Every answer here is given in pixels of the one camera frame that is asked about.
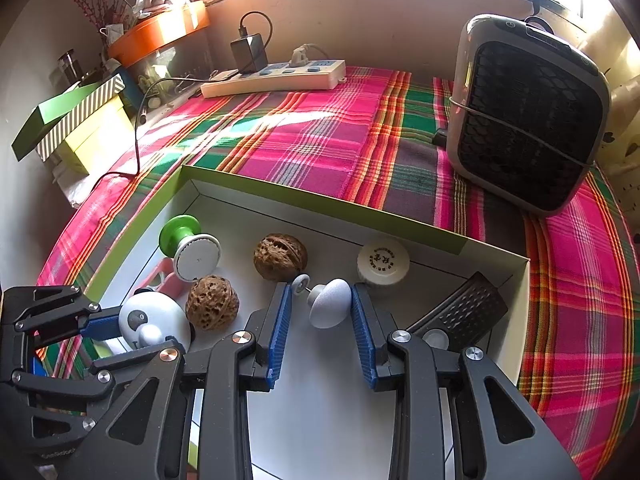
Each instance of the panda eye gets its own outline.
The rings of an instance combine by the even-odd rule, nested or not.
[[[127,316],[127,324],[134,332],[140,325],[145,324],[148,321],[146,314],[142,310],[132,310]]]

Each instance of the yellow box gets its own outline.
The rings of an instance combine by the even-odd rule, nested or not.
[[[105,158],[114,159],[133,144],[133,126],[118,95],[101,106],[56,148],[68,167],[90,174]]]

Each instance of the black power adapter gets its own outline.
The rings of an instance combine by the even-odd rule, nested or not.
[[[260,34],[247,34],[246,27],[242,24],[245,17],[252,13],[261,14],[269,21],[271,29],[269,39],[266,44],[262,43],[262,36]],[[236,60],[238,72],[241,74],[260,72],[260,70],[269,64],[265,49],[267,48],[267,44],[269,44],[271,33],[273,32],[271,20],[269,20],[262,12],[254,10],[252,12],[248,12],[242,17],[238,31],[240,33],[240,38],[231,42],[231,52]]]

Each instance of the space heater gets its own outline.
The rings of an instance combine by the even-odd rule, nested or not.
[[[462,31],[447,155],[479,186],[558,213],[593,164],[610,94],[588,57],[524,22],[483,14]]]

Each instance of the panda figurine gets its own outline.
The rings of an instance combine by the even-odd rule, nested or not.
[[[169,338],[180,343],[185,352],[191,346],[191,324],[184,310],[161,292],[137,290],[120,308],[118,325],[122,337],[134,350]]]

